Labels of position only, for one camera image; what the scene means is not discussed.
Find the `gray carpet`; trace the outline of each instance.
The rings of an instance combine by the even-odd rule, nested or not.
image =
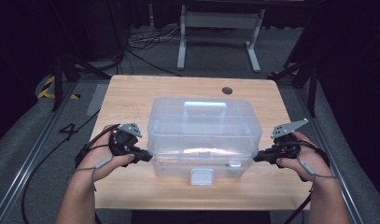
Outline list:
[[[244,43],[250,36],[249,31],[233,31],[222,35],[211,31],[194,31],[188,35],[187,57],[185,69],[176,70],[176,57],[178,54],[178,41],[172,39],[161,43],[152,49],[135,51],[134,53],[144,60],[173,71],[185,77],[235,77],[235,78],[267,78],[268,74],[283,70],[283,64],[302,30],[271,29],[260,31],[256,44],[261,72],[255,74],[251,70],[247,58]],[[126,53],[127,59],[121,63],[122,74],[137,74],[145,76],[175,76],[168,71],[162,71],[144,63],[133,55]],[[107,62],[94,63],[103,65]],[[115,75],[116,68],[106,71]],[[279,90],[285,102],[291,120],[309,118],[306,110],[301,107],[307,89],[294,90],[282,82],[289,81],[286,77],[279,81]],[[40,80],[40,85],[35,94],[44,85],[45,80]],[[81,80],[69,94],[80,94],[79,100],[67,100],[62,106],[59,115],[51,113],[53,100],[39,99],[38,103],[22,116],[20,120],[7,132],[0,142],[0,204],[6,195],[14,177],[21,169],[27,155],[31,152],[38,140],[41,130],[50,118],[56,116],[56,122],[42,145],[40,161],[51,152],[67,136],[59,133],[65,126],[73,123],[78,128],[89,119],[100,107],[106,92],[107,80],[102,80],[93,74],[83,74]],[[342,182],[346,184],[351,200],[358,210],[360,221],[354,223],[380,223],[380,196],[372,183],[359,167],[349,146],[347,145],[331,109],[324,97],[322,89],[318,86],[316,101],[317,118],[312,119],[317,127],[307,125],[300,129],[310,136],[318,144],[327,145],[337,165],[337,171],[342,175]],[[91,130],[96,118],[84,126],[79,133],[65,141],[51,156],[40,166],[32,178],[26,194],[25,209],[30,223],[53,223],[66,187],[67,177],[74,169],[74,157],[81,147],[90,140]],[[317,132],[321,132],[324,139],[318,139]],[[23,223],[21,217],[21,195],[14,197],[13,206],[5,212],[5,223]],[[99,218],[103,223],[131,223],[131,211],[99,210]],[[291,211],[272,211],[271,222],[283,223],[291,214]],[[302,223],[298,216],[293,223]]]

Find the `dark background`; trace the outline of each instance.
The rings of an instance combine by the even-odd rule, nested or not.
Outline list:
[[[270,9],[263,25],[306,27],[293,63],[306,60],[321,44],[320,83],[347,143],[380,193],[380,4],[338,3],[310,21],[309,8]],[[112,8],[124,30],[129,24],[149,25],[147,4]],[[178,8],[155,6],[155,27],[177,23]],[[329,17],[321,19],[326,13]],[[112,31],[106,2],[0,1],[0,139],[37,102],[35,87],[59,52],[84,61],[113,57],[119,49]]]

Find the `hand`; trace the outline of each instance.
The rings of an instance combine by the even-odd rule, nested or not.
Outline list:
[[[302,133],[294,132],[293,134],[299,141],[306,141],[315,146],[315,144]],[[315,171],[315,174],[332,176],[332,172],[327,166],[326,162],[324,162],[323,159],[312,148],[301,146],[299,159],[306,162],[306,164],[308,164]],[[308,181],[314,181],[314,177],[301,166],[300,162],[297,159],[280,158],[277,159],[276,163],[283,167],[294,170],[299,176]]]
[[[82,160],[82,162],[78,166],[78,170],[92,168],[99,162],[111,158],[113,155],[111,154],[110,148],[108,146],[108,141],[110,139],[111,132],[108,132],[102,135],[96,142],[90,146],[93,148],[88,155]],[[112,160],[106,163],[104,166],[96,169],[93,174],[93,181],[97,181],[108,176],[113,170],[116,168],[126,165],[134,159],[133,154],[128,154],[124,156],[113,157]]]

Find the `metal bracket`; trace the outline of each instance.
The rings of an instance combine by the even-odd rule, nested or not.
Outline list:
[[[126,133],[130,133],[136,137],[143,137],[143,134],[141,134],[139,127],[136,123],[127,123],[127,124],[120,124],[118,128]]]
[[[291,123],[275,125],[274,131],[271,134],[271,138],[275,139],[276,137],[280,137],[288,133],[292,133],[296,129],[306,124],[307,122],[309,122],[308,119],[302,119],[302,120],[294,121]]]

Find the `storage box handle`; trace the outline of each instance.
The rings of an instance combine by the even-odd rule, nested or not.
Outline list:
[[[185,102],[184,117],[191,115],[218,115],[222,118],[227,113],[227,105],[220,102]]]

